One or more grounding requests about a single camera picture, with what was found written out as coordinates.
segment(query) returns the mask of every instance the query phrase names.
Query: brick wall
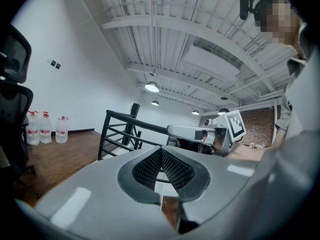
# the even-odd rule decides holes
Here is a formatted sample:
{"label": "brick wall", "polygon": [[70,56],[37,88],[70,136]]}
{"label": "brick wall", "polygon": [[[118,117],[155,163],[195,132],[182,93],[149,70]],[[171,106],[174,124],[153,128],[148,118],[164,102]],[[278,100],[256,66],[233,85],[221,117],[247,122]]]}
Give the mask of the brick wall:
{"label": "brick wall", "polygon": [[[277,117],[280,118],[280,106],[277,106]],[[275,112],[274,107],[265,107],[241,111],[242,120],[246,129],[246,135],[240,143],[249,145],[264,144],[266,147],[271,146],[274,135]],[[207,115],[200,118],[199,126],[204,126],[206,119],[214,119],[218,115]]]}

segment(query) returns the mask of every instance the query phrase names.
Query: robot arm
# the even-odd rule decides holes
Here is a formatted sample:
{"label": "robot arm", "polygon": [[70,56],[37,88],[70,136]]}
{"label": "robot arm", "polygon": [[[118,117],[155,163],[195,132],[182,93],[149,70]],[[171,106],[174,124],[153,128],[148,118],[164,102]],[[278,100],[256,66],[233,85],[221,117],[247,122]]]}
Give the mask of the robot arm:
{"label": "robot arm", "polygon": [[214,146],[216,135],[219,135],[223,140],[221,149],[216,155],[222,157],[227,156],[231,152],[234,142],[246,134],[239,110],[224,113],[215,119],[206,120],[204,124],[204,127],[171,124],[168,125],[167,131],[171,136],[210,147]]}

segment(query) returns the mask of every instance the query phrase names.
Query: black mesh chair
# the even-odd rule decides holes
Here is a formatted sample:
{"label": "black mesh chair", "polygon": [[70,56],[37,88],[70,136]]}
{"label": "black mesh chair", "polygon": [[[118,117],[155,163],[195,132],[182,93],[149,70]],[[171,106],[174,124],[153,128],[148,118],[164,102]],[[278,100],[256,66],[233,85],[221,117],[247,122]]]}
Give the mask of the black mesh chair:
{"label": "black mesh chair", "polygon": [[36,173],[29,160],[26,142],[22,138],[23,124],[33,100],[33,92],[24,83],[31,56],[31,46],[13,26],[0,48],[0,148],[1,175],[8,182],[16,181],[32,191],[19,178],[27,170]]}

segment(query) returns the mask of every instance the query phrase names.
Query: water bottle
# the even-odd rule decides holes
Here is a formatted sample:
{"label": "water bottle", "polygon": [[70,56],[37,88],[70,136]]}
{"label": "water bottle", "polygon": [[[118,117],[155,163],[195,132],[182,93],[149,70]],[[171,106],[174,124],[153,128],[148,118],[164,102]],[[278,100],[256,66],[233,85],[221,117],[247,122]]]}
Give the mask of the water bottle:
{"label": "water bottle", "polygon": [[51,121],[48,112],[43,112],[43,117],[40,119],[40,141],[42,143],[50,143],[51,139]]}
{"label": "water bottle", "polygon": [[65,143],[68,140],[68,120],[65,116],[58,117],[55,127],[55,141],[57,143]]}
{"label": "water bottle", "polygon": [[28,115],[29,124],[26,127],[26,141],[30,145],[38,145],[40,142],[39,134],[38,134],[38,119],[36,117],[37,111],[28,111],[30,115]]}

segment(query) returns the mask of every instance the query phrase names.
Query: black hair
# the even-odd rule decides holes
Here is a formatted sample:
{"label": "black hair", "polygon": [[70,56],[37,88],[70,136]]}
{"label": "black hair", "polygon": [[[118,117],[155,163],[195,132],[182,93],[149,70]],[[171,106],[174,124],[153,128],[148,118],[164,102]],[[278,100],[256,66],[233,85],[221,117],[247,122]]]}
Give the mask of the black hair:
{"label": "black hair", "polygon": [[279,2],[280,0],[260,0],[256,3],[253,10],[254,21],[261,32],[267,32],[267,15],[272,15],[272,5]]}

